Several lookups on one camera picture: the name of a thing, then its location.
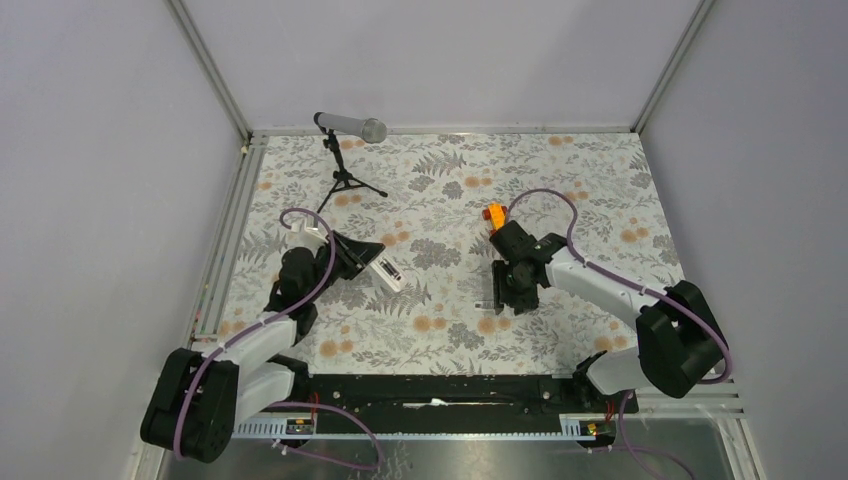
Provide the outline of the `white battery cover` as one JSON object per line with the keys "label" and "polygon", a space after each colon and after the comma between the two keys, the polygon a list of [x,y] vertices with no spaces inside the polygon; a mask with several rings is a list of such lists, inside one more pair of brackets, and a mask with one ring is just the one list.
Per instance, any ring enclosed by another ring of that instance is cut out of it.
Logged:
{"label": "white battery cover", "polygon": [[479,301],[475,303],[475,308],[480,311],[496,312],[497,307],[493,301]]}

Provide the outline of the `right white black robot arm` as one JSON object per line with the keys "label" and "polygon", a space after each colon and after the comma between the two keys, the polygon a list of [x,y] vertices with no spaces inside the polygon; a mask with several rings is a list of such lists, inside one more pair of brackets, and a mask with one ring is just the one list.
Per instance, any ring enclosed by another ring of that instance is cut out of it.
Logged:
{"label": "right white black robot arm", "polygon": [[496,312],[534,311],[540,289],[556,288],[635,331],[635,346],[602,351],[575,368],[573,396],[583,410],[597,412],[613,395],[649,386],[682,398],[729,354],[702,292],[688,281],[663,290],[642,286],[579,259],[567,238],[550,233],[536,239],[515,221],[493,231],[490,242],[500,256],[492,264]]}

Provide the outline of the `white remote control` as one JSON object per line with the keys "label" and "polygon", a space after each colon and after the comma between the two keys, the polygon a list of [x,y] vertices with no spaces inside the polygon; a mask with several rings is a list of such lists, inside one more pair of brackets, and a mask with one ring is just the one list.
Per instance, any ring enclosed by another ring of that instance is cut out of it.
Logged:
{"label": "white remote control", "polygon": [[387,292],[399,293],[406,286],[406,275],[400,266],[385,254],[379,255],[370,262],[367,271],[373,285]]}

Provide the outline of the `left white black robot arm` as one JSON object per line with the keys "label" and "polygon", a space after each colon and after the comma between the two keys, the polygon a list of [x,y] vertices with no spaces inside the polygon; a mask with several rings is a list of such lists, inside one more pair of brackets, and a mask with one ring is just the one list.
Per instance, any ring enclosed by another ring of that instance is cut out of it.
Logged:
{"label": "left white black robot arm", "polygon": [[165,360],[140,425],[140,438],[180,458],[216,460],[237,426],[273,403],[296,411],[309,401],[308,368],[281,354],[304,340],[317,319],[316,299],[338,280],[353,280],[386,247],[336,231],[312,248],[285,251],[257,320],[204,351],[178,348]]}

